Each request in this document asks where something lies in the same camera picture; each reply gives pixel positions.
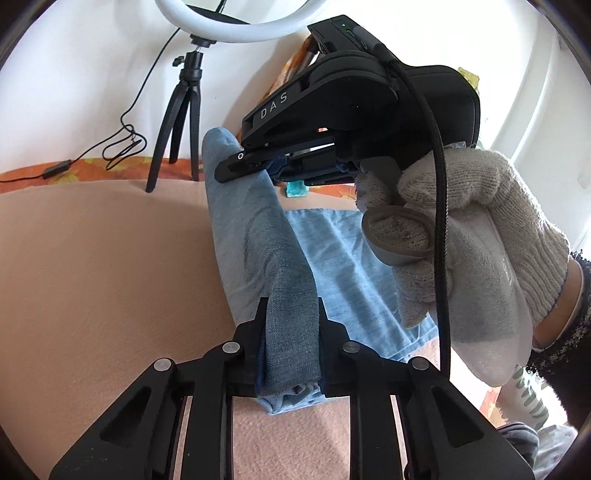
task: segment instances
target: white knit glove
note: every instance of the white knit glove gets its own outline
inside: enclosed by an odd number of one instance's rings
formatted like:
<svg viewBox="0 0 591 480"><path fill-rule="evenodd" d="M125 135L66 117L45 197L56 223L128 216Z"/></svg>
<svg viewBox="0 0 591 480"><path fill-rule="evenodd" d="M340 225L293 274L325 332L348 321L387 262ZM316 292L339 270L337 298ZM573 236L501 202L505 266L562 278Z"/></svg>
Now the white knit glove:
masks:
<svg viewBox="0 0 591 480"><path fill-rule="evenodd" d="M567 273L569 241L548 221L516 169L501 154L451 148L445 150L449 210L471 203L491 215L517 275L534 326L554 306ZM398 183L409 205L435 208L433 155L409 167Z"/></svg>
<svg viewBox="0 0 591 480"><path fill-rule="evenodd" d="M445 155L452 345L478 378L503 385L516 365L527 362L533 326L560 293L569 245L503 156L468 148L446 149ZM400 196L405 207L434 217L435 180L432 155L404 172L394 194L371 172L360 174L358 208L365 212ZM366 224L372 236L390 251L425 250L428 232L420 223L403 216L366 217L372 219ZM433 258L392 271L403 324L414 326L427 312L435 318Z"/></svg>

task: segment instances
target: tripod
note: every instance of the tripod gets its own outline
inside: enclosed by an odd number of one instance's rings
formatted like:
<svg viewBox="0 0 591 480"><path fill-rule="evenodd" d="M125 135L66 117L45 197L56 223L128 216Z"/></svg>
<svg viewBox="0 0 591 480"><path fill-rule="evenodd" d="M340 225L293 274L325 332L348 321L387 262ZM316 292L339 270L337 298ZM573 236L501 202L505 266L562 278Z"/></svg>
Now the tripod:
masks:
<svg viewBox="0 0 591 480"><path fill-rule="evenodd" d="M191 178L199 181L199 112L201 108L201 62L203 53L199 51L188 52L184 57L174 59L173 66L177 67L183 63L179 75L179 82L173 90L168 102L156 145L154 155L148 173L146 192L150 193L156 187L160 165L164 157L164 150L172 132L170 142L169 163L174 164L178 160L178 149L183 136L183 128L187 111L191 108L189 117L190 144L191 144Z"/></svg>

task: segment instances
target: black power cable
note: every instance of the black power cable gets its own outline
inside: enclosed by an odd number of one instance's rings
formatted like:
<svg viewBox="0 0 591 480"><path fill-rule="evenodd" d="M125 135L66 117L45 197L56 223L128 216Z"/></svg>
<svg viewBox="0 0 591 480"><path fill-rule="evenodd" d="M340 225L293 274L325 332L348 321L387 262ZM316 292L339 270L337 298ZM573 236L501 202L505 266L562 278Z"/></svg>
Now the black power cable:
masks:
<svg viewBox="0 0 591 480"><path fill-rule="evenodd" d="M433 111L423 93L417 89L400 61L388 48L363 27L353 29L355 37L362 40L367 48L386 68L388 74L402 80L408 91L414 96L423 112L425 123L431 138L435 162L435 239L433 267L435 276L435 303L437 308L437 328L439 330L439 357L441 373L447 378L452 367L452 340L450 332L449 305L447 302L446 241L447 241L447 172L441 133Z"/></svg>
<svg viewBox="0 0 591 480"><path fill-rule="evenodd" d="M217 13L221 13L222 10L224 9L224 7L226 6L226 2L228 0L220 0L217 8L216 8L216 12ZM70 169L70 167L76 163L77 161L81 160L82 157L84 157L84 155L86 155L88 152L94 150L96 147L100 147L101 145L107 143L110 140L113 140L115 137L117 137L117 135L119 135L121 132L126 132L127 135L123 138L120 138L118 140L115 140L113 142L111 142L110 144L108 144L105 148L103 148L103 151L101 153L101 156L103 158L103 160L105 160L107 162L107 165L105 166L105 170L112 170L113 168L115 168L117 165L119 165L121 162L123 162L126 158L129 157L133 157L136 155L139 155L140 153L142 153L147 147L148 147L148 140L146 139L145 136L143 136L141 133L139 133L134 125L132 123L127 123L125 121L125 116L127 114L129 114L133 108L135 107L136 103L139 100L139 97L141 96L142 92L144 91L144 87L146 86L146 83L148 83L148 79L150 78L150 76L152 75L152 72L154 71L154 69L156 68L156 65L158 64L158 62L160 61L160 58L162 57L164 50L166 50L166 48L168 47L168 45L170 44L170 42L172 42L173 38L176 36L176 34L180 31L180 28L177 28L174 33L170 36L170 38L166 41L166 43L164 44L164 46L160 49L160 52L158 53L158 55L156 56L156 59L154 60L152 66L150 67L148 74L146 75L146 77L144 78L144 81L142 82L141 87L139 88L139 91L137 93L137 95L135 96L134 101L131 103L131 106L121 114L121 116L119 117L119 123L121 124L121 128L118 129L114 134L108 136L107 138L104 138L103 140L101 140L98 143L95 143L93 146L87 148L84 152L82 152L77 158L75 158L74 160L64 160L62 162L59 162L56 165L53 165L51 167L46 168L43 173L36 175L34 177L19 177L17 179L9 179L9 180L0 180L0 183L12 183L15 181L23 181L23 180L36 180L36 179L48 179L51 178L55 175L58 175L60 173L63 173L67 170ZM131 143L125 147L123 147L123 149L121 149L118 153L116 153L115 155L113 155L112 157L109 157L107 155L108 151L117 146L117 145L121 145L124 142L130 141Z"/></svg>

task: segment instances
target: light blue cloth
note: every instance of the light blue cloth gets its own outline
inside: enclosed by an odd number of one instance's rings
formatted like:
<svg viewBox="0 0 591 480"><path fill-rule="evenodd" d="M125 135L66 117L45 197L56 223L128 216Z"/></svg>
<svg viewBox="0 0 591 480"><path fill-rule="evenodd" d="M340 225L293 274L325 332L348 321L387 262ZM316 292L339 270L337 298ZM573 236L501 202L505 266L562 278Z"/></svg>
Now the light blue cloth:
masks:
<svg viewBox="0 0 591 480"><path fill-rule="evenodd" d="M215 166L239 150L227 130L205 136L207 201L236 324L251 320L259 298L269 296L265 397L259 400L270 413L326 400L317 383L317 296L329 319L343 323L352 339L385 358L407 361L437 336L430 318L412 329L400 325L392 270L365 242L360 212L283 212L266 172L217 183Z"/></svg>

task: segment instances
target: metal screw head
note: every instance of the metal screw head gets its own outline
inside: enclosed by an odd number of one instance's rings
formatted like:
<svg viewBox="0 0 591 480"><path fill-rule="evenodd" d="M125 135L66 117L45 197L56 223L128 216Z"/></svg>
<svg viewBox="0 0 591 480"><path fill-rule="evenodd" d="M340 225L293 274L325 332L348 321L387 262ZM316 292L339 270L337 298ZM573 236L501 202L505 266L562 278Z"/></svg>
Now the metal screw head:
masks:
<svg viewBox="0 0 591 480"><path fill-rule="evenodd" d="M343 343L343 350L347 353L357 353L359 352L359 344L352 340Z"/></svg>
<svg viewBox="0 0 591 480"><path fill-rule="evenodd" d="M240 350L240 343L226 342L223 344L222 350L226 353L236 353Z"/></svg>
<svg viewBox="0 0 591 480"><path fill-rule="evenodd" d="M154 368L159 372L166 372L173 363L168 358L160 358L154 362Z"/></svg>
<svg viewBox="0 0 591 480"><path fill-rule="evenodd" d="M429 361L426 358L423 358L422 356L414 357L413 359L411 359L410 364L416 370L426 370L427 368L429 368Z"/></svg>

